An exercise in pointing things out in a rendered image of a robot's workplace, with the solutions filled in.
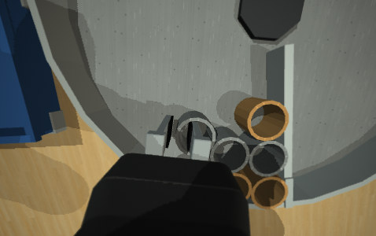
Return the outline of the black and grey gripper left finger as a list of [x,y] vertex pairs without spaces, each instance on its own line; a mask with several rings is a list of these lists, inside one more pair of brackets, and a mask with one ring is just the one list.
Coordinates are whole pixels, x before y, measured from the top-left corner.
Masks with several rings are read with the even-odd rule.
[[174,116],[166,115],[156,131],[148,131],[145,154],[164,156],[165,148],[168,148],[171,140],[173,118]]

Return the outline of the blue square tray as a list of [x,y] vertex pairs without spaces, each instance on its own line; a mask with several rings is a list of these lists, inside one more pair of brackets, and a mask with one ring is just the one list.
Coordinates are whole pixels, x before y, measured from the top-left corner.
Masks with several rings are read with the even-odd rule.
[[67,130],[27,0],[0,0],[0,47],[0,144]]

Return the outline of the bronze bushing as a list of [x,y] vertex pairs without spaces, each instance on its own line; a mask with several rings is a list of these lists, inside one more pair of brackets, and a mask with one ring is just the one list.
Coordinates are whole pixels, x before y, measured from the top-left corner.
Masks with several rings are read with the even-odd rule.
[[[253,113],[261,106],[264,108],[264,117],[256,126],[251,127]],[[279,137],[286,130],[289,114],[286,107],[280,102],[262,98],[246,98],[236,106],[234,119],[238,126],[254,138],[270,141]]]
[[249,181],[249,179],[242,170],[233,173],[233,175],[236,178],[238,185],[241,187],[241,190],[245,195],[246,199],[248,199],[252,193],[252,183]]
[[257,175],[247,164],[242,171],[252,183],[250,198],[257,207],[272,209],[278,207],[286,200],[288,186],[278,175],[270,177]]

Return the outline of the grey round turntable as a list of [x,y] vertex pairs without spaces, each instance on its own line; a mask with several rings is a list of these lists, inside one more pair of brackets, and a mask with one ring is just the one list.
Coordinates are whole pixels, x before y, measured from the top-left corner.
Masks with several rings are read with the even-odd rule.
[[[276,208],[376,179],[376,0],[27,0],[46,60],[81,119],[120,158],[202,112],[238,137],[246,98],[289,114]],[[294,70],[293,70],[294,51]],[[293,177],[292,177],[293,171]]]

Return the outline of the grey metal sleeve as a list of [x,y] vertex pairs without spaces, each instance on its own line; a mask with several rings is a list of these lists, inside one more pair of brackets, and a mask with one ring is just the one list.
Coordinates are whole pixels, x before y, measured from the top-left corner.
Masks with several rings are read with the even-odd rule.
[[[282,143],[276,140],[262,141],[256,139],[247,131],[244,131],[239,137],[249,147],[250,156],[247,165],[255,174],[270,177],[277,175],[286,166],[289,156]],[[261,146],[264,146],[262,151],[253,156]]]
[[[220,162],[227,165],[232,173],[242,170],[249,161],[249,147],[228,127],[215,127],[214,130],[216,132],[216,141],[210,150],[210,161]],[[234,144],[229,151],[221,154],[214,153],[219,144],[229,140],[234,141]]]
[[[186,155],[190,156],[190,151],[187,150],[187,138],[182,135],[182,132],[180,131],[181,128],[188,124],[191,121],[200,121],[202,123],[205,123],[207,125],[206,132],[203,134],[203,137],[209,137],[212,141],[211,149],[215,144],[216,141],[216,132],[208,120],[208,118],[202,113],[198,111],[189,111],[184,113],[177,123],[176,131],[175,131],[175,143],[178,146],[179,150],[181,150]],[[211,150],[210,149],[210,150]]]

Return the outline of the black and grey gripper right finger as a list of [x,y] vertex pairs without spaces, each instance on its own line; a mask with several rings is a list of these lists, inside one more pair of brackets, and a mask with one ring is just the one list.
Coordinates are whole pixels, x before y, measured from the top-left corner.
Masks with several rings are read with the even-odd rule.
[[209,137],[203,137],[197,121],[191,121],[187,131],[187,150],[190,151],[190,159],[209,159],[212,141]]

